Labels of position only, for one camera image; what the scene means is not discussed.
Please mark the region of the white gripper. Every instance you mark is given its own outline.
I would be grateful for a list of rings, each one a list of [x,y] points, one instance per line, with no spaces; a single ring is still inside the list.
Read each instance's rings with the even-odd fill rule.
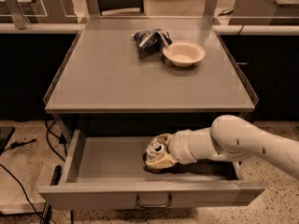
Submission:
[[[157,135],[157,142],[167,145],[172,157],[164,153],[161,157],[146,160],[146,166],[152,171],[160,171],[173,167],[177,162],[181,164],[196,163],[197,159],[193,156],[190,149],[191,132],[191,130],[184,130],[174,134],[163,133]]]

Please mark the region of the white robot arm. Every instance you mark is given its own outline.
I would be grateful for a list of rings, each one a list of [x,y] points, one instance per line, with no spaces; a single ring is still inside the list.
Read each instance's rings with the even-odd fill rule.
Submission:
[[[252,156],[299,178],[298,141],[265,132],[232,115],[217,117],[209,128],[154,137],[147,144],[145,164],[152,172],[159,172],[178,163],[244,161]]]

